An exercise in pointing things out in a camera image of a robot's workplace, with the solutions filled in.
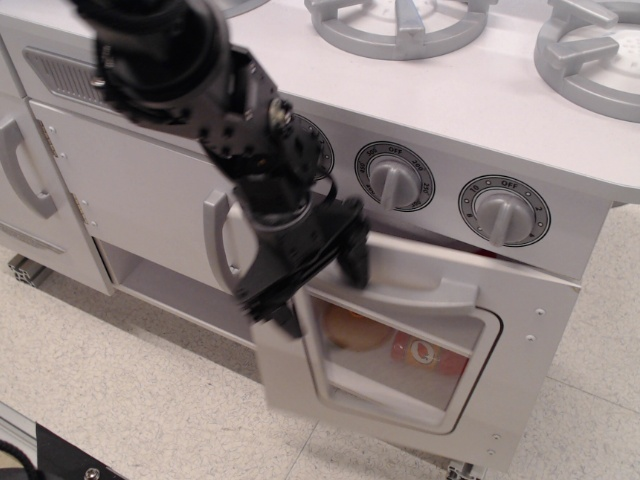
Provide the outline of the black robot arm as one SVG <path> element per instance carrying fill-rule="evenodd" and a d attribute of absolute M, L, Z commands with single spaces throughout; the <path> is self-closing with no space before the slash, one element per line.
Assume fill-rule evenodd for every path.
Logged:
<path fill-rule="evenodd" d="M 312 197 L 318 138 L 206 1 L 79 1 L 96 34 L 96 81 L 110 107 L 147 129 L 197 141 L 233 184 L 258 251 L 233 292 L 257 321 L 297 338 L 294 294 L 332 262 L 369 281 L 362 201 Z"/>

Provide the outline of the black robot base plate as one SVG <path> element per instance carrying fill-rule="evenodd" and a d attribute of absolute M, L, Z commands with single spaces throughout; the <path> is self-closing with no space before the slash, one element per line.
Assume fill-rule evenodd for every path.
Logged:
<path fill-rule="evenodd" d="M 40 424 L 36 424 L 36 445 L 37 466 L 47 479 L 124 479 L 101 460 Z"/>

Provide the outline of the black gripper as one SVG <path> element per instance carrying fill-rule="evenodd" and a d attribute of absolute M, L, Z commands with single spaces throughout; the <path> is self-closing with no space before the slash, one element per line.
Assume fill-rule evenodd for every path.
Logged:
<path fill-rule="evenodd" d="M 369 283 L 369 222 L 357 197 L 313 202 L 288 225 L 254 231 L 257 255 L 234 295 L 252 319 L 273 319 L 292 339 L 302 331 L 287 302 L 329 264 L 336 261 L 354 288 Z"/>

